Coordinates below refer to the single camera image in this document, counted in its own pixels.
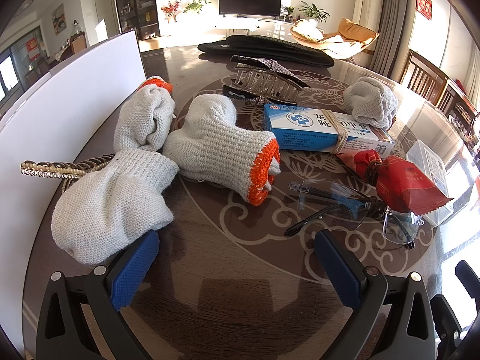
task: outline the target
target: round wooden table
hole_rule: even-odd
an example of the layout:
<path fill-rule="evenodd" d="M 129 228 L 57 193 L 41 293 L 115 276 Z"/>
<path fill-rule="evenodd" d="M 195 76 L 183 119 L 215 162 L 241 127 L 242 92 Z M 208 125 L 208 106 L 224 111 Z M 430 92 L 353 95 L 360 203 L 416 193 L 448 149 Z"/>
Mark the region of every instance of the round wooden table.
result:
<path fill-rule="evenodd" d="M 192 99 L 221 93 L 236 75 L 226 57 L 200 54 L 195 47 L 154 50 L 143 56 L 147 74 L 173 86 L 179 128 Z M 430 103 L 385 77 L 353 64 L 335 61 L 332 68 L 282 63 L 310 88 L 297 98 L 302 107 L 343 111 L 342 92 L 358 78 L 372 76 L 388 85 L 399 100 L 397 120 L 389 133 L 393 154 L 405 157 L 422 140 L 443 159 L 454 213 L 440 227 L 425 224 L 415 248 L 382 237 L 382 223 L 366 219 L 357 230 L 336 228 L 335 237 L 364 265 L 389 275 L 417 271 L 430 296 L 443 293 L 467 330 L 475 303 L 454 274 L 467 260 L 480 273 L 479 171 L 462 140 Z M 239 100 L 237 125 L 263 128 L 263 108 Z M 93 135 L 77 160 L 113 152 L 117 109 Z M 32 159 L 61 161 L 62 159 Z M 154 359 L 318 359 L 333 342 L 351 309 L 344 307 L 313 253 L 311 229 L 292 238 L 285 229 L 297 222 L 296 196 L 289 181 L 325 179 L 367 195 L 374 188 L 354 175 L 337 157 L 323 152 L 281 151 L 282 173 L 272 192 L 253 207 L 228 188 L 177 176 L 165 191 L 174 221 L 159 230 L 160 252 L 132 304 L 122 315 Z M 50 233 L 53 197 L 39 228 L 24 292 L 25 346 L 35 347 L 35 330 L 49 276 L 83 275 L 90 267 L 78 264 L 57 248 Z M 367 358 L 385 322 L 383 310 L 360 358 Z M 113 358 L 90 316 L 88 322 L 102 354 Z"/>

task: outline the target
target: red flowers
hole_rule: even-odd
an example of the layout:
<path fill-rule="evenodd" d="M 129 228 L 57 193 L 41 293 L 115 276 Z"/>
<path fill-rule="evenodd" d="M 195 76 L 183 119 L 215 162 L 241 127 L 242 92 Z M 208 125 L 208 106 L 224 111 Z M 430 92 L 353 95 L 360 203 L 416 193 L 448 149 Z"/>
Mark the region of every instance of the red flowers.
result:
<path fill-rule="evenodd" d="M 162 11 L 164 11 L 167 15 L 173 16 L 174 13 L 178 10 L 180 6 L 180 1 L 174 1 L 173 3 L 169 1 L 168 5 L 162 7 Z"/>

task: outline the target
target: glass cabinet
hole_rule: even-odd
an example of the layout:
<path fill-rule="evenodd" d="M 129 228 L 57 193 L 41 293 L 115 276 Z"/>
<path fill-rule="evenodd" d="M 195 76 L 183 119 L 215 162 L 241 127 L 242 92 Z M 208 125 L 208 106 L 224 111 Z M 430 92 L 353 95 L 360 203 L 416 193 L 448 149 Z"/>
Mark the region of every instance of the glass cabinet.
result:
<path fill-rule="evenodd" d="M 116 0 L 122 32 L 135 29 L 138 39 L 160 35 L 156 0 Z"/>

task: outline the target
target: blue and white box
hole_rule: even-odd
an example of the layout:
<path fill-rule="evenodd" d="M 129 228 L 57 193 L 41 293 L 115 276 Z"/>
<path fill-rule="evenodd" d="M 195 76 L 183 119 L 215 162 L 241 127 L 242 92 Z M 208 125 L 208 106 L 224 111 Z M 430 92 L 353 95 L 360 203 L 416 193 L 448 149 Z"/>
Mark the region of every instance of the blue and white box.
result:
<path fill-rule="evenodd" d="M 275 134 L 280 149 L 331 152 L 338 133 L 320 109 L 265 104 L 265 129 Z M 382 158 L 390 155 L 395 143 L 385 130 L 359 123 L 352 115 L 333 112 L 349 137 L 343 153 L 373 149 Z"/>

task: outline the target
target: white cotton glove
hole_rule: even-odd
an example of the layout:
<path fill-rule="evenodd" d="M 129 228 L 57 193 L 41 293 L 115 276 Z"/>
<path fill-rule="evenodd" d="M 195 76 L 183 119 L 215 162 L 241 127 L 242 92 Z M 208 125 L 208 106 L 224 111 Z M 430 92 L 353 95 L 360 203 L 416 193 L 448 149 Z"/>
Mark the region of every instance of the white cotton glove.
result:
<path fill-rule="evenodd" d="M 122 106 L 113 138 L 115 152 L 132 148 L 156 152 L 162 147 L 175 109 L 165 88 L 171 90 L 171 85 L 158 76 L 151 77 Z"/>
<path fill-rule="evenodd" d="M 217 94 L 195 98 L 179 130 L 166 138 L 163 154 L 175 161 L 180 174 L 233 189 L 258 206 L 280 173 L 275 135 L 235 126 L 231 100 Z"/>
<path fill-rule="evenodd" d="M 359 123 L 390 128 L 398 100 L 389 87 L 373 77 L 360 77 L 343 92 L 345 111 Z"/>
<path fill-rule="evenodd" d="M 55 243 L 78 262 L 95 265 L 148 230 L 168 225 L 173 214 L 162 191 L 178 170 L 157 152 L 121 150 L 60 197 L 52 216 Z"/>

